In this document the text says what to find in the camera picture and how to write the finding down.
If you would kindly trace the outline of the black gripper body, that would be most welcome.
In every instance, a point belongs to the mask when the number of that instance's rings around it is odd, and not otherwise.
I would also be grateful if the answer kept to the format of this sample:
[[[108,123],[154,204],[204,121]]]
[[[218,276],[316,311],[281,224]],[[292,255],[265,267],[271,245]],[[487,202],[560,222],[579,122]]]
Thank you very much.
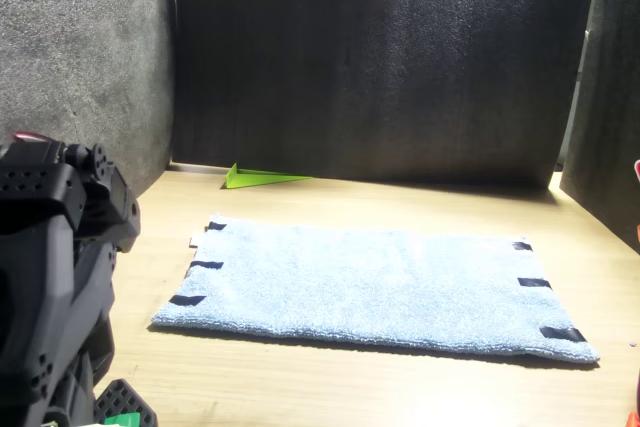
[[[76,235],[86,241],[120,247],[124,187],[122,180],[113,183],[115,164],[107,158],[106,148],[100,143],[93,147],[71,144],[66,148],[64,161],[75,168],[86,194]]]

